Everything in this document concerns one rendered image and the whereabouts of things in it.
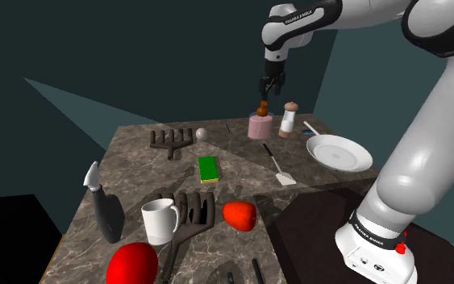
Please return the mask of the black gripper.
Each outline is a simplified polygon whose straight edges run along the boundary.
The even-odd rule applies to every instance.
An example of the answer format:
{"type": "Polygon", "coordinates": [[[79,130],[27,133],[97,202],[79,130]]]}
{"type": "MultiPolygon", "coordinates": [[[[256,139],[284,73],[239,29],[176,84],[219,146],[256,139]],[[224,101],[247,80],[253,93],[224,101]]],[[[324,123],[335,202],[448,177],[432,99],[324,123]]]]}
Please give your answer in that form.
{"type": "Polygon", "coordinates": [[[266,101],[270,89],[270,80],[274,79],[273,88],[275,95],[281,93],[281,88],[285,84],[285,61],[264,62],[264,76],[260,79],[259,91],[261,100],[266,101]]]}

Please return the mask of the salt shaker with brown cap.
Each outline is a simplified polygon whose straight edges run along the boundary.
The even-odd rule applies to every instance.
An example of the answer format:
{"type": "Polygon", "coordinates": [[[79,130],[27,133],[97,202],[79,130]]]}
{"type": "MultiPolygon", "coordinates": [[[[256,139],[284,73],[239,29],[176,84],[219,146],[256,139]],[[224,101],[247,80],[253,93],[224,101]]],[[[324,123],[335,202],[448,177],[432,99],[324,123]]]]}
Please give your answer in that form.
{"type": "Polygon", "coordinates": [[[279,128],[279,136],[288,138],[294,128],[294,119],[298,110],[298,104],[295,102],[288,102],[285,104],[285,114],[281,120],[281,126],[279,128]]]}

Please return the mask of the pink jar with brown stopper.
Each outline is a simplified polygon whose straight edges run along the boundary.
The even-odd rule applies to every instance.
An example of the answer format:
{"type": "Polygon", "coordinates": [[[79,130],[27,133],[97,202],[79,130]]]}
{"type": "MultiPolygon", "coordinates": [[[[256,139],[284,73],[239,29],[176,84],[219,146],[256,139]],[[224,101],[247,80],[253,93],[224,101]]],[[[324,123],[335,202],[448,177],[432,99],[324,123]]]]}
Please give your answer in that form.
{"type": "Polygon", "coordinates": [[[254,140],[267,139],[273,124],[273,117],[267,109],[268,103],[261,101],[255,113],[249,117],[248,137],[254,140]]]}

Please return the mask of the white frying pan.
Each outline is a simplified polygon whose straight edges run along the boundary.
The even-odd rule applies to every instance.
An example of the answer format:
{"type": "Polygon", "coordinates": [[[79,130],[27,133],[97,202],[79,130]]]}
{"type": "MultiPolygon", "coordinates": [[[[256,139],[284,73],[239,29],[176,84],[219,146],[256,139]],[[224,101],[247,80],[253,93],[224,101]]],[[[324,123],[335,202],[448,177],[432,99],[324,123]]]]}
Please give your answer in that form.
{"type": "Polygon", "coordinates": [[[307,121],[303,122],[314,136],[306,142],[309,154],[321,165],[346,173],[369,169],[373,158],[360,144],[341,136],[320,134],[307,121]]]}

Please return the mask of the green and yellow sponge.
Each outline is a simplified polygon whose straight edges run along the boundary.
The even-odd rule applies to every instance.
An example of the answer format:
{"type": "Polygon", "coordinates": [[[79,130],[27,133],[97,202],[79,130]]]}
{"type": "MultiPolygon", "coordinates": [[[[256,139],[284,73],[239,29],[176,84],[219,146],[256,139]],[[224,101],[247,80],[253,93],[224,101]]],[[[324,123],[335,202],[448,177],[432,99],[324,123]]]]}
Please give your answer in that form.
{"type": "Polygon", "coordinates": [[[219,174],[214,157],[199,157],[198,168],[200,182],[202,184],[217,182],[219,174]]]}

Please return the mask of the small dark brown pasta fork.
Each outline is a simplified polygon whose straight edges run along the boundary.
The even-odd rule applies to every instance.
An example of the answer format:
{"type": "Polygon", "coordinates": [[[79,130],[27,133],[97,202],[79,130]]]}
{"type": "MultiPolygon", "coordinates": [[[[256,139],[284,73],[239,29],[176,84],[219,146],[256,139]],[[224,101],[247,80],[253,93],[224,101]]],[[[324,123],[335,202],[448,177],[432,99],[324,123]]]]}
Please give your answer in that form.
{"type": "Polygon", "coordinates": [[[159,140],[156,140],[156,132],[150,131],[150,147],[162,148],[168,151],[168,160],[172,161],[174,158],[174,151],[180,148],[187,147],[194,142],[193,131],[191,128],[186,129],[187,139],[184,138],[184,129],[178,130],[179,140],[175,140],[175,133],[173,129],[169,130],[169,136],[166,136],[165,130],[160,130],[159,140]]]}

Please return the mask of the large dark brown pasta fork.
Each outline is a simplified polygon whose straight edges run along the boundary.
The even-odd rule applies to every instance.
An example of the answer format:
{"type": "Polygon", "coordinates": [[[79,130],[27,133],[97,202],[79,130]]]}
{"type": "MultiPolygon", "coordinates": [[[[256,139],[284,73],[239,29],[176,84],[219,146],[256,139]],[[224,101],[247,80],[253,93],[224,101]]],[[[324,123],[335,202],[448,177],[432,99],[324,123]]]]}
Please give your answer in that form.
{"type": "Polygon", "coordinates": [[[188,239],[213,228],[215,225],[214,194],[207,192],[203,203],[201,203],[198,192],[192,193],[190,199],[191,202],[188,204],[186,193],[180,193],[174,198],[180,213],[177,218],[179,227],[170,242],[169,253],[160,276],[160,284],[169,284],[180,245],[188,239]]]}

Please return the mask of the dark robot stand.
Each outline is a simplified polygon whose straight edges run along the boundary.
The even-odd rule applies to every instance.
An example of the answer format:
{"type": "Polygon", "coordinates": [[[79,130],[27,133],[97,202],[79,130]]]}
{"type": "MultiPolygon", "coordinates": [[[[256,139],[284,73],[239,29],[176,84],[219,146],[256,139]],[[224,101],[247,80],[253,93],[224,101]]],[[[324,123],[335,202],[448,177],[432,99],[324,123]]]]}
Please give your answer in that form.
{"type": "MultiPolygon", "coordinates": [[[[301,188],[254,196],[288,284],[375,284],[349,269],[335,231],[363,199],[348,188],[301,188]]],[[[411,223],[417,284],[454,284],[454,246],[411,223]]]]}

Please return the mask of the white mug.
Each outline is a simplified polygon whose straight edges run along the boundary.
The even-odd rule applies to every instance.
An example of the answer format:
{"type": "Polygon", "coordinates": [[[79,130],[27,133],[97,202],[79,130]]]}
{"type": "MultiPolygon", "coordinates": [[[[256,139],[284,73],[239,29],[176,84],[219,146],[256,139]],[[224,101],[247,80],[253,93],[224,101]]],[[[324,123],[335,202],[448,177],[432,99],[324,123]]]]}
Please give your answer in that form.
{"type": "Polygon", "coordinates": [[[180,226],[181,214],[171,198],[159,198],[141,207],[144,229],[151,245],[167,244],[180,226]]]}

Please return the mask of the long black stick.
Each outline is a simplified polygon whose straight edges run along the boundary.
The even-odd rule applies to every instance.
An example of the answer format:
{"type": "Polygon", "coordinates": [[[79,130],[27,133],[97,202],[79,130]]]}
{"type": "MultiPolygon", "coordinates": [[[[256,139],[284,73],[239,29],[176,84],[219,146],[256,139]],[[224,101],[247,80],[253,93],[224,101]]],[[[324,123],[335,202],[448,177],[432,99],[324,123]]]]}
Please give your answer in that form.
{"type": "Polygon", "coordinates": [[[256,258],[252,259],[252,266],[254,273],[256,275],[256,280],[258,284],[265,284],[263,274],[261,273],[259,262],[256,258]]]}

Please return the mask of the red apple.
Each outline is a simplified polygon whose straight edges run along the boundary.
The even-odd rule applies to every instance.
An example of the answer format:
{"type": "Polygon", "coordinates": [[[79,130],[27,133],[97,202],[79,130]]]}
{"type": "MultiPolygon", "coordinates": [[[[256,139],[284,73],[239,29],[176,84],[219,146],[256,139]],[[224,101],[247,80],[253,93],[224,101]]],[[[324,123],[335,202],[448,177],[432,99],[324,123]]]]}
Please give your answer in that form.
{"type": "Polygon", "coordinates": [[[110,259],[106,284],[153,284],[158,258],[154,248],[144,242],[125,244],[110,259]]]}

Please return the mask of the black-handled tool with silver blade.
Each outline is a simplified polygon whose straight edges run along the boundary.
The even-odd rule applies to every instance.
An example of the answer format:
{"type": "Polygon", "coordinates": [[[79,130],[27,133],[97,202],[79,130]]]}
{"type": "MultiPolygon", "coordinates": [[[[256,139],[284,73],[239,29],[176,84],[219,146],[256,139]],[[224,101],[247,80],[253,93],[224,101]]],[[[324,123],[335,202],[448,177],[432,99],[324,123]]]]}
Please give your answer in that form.
{"type": "Polygon", "coordinates": [[[93,198],[94,215],[98,227],[110,244],[121,239],[125,214],[119,198],[106,194],[99,182],[98,162],[94,161],[85,175],[84,186],[87,186],[93,198]]]}

